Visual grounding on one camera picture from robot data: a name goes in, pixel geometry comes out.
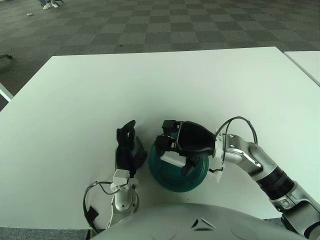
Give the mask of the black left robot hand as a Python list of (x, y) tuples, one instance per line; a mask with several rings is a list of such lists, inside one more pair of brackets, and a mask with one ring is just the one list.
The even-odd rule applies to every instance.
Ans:
[(148, 153), (136, 136), (135, 120), (126, 123), (122, 128), (116, 129), (118, 146), (115, 150), (115, 169), (129, 171), (129, 177), (133, 178), (139, 168), (147, 159)]

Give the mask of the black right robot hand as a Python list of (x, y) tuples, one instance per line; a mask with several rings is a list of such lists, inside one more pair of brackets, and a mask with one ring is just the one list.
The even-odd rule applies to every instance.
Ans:
[(163, 134), (156, 137), (155, 152), (160, 160), (180, 168), (188, 176), (204, 157), (215, 152), (216, 135), (192, 121), (164, 120)]

